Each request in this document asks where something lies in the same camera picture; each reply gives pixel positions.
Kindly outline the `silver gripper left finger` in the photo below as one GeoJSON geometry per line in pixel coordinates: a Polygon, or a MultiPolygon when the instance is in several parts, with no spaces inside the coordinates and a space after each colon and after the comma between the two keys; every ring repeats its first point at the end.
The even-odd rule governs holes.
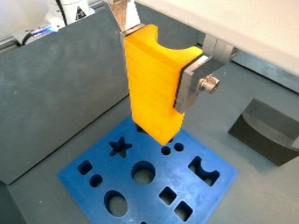
{"type": "Polygon", "coordinates": [[[109,8],[120,29],[121,38],[145,26],[140,21],[135,0],[112,0],[109,8]]]}

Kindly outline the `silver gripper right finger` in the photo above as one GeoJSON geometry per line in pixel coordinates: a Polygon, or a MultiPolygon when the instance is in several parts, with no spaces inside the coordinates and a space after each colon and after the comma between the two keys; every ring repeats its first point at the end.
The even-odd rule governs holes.
{"type": "Polygon", "coordinates": [[[219,38],[205,35],[203,54],[183,68],[173,107],[183,114],[195,103],[200,92],[212,94],[220,84],[212,75],[232,59],[237,49],[219,38]]]}

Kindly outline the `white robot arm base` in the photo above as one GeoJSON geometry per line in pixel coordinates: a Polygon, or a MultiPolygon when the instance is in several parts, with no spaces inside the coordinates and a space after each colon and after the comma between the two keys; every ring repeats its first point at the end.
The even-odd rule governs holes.
{"type": "Polygon", "coordinates": [[[77,22],[95,13],[88,0],[45,0],[45,20],[58,28],[77,22]]]}

